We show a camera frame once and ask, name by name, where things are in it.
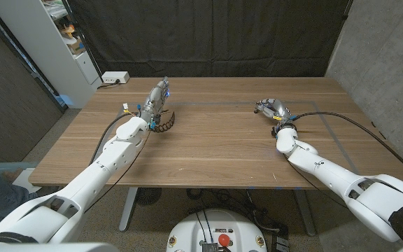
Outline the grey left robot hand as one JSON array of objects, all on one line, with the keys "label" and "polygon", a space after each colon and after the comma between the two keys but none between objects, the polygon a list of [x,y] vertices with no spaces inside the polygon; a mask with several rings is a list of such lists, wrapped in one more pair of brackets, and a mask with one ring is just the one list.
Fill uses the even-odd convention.
[{"label": "grey left robot hand", "polygon": [[169,96],[169,80],[165,76],[151,91],[141,109],[140,117],[147,123],[151,123],[155,116],[162,112],[167,97]]}]

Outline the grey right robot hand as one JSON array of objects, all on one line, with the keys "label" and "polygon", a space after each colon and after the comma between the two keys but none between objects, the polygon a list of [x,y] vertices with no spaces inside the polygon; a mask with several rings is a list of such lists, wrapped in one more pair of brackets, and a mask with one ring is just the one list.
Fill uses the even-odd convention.
[{"label": "grey right robot hand", "polygon": [[264,116],[281,123],[286,123],[292,116],[288,108],[278,99],[263,99],[257,101],[253,112],[262,113]]}]

